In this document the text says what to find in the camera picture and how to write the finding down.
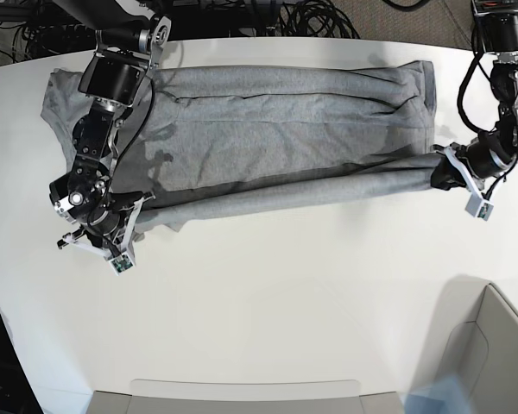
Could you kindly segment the black robot arm image-left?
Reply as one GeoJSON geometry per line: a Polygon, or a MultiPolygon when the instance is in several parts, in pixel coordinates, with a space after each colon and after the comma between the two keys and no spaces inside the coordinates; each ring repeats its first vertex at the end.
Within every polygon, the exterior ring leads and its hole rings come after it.
{"type": "Polygon", "coordinates": [[[59,248],[73,245],[104,257],[116,270],[134,264],[131,236],[142,205],[153,193],[115,193],[114,173],[123,157],[117,138],[133,111],[143,84],[152,81],[169,36],[171,20],[127,12],[116,1],[60,1],[58,5],[96,35],[96,50],[79,82],[92,99],[75,125],[71,169],[49,186],[59,216],[78,225],[63,235],[59,248]]]}

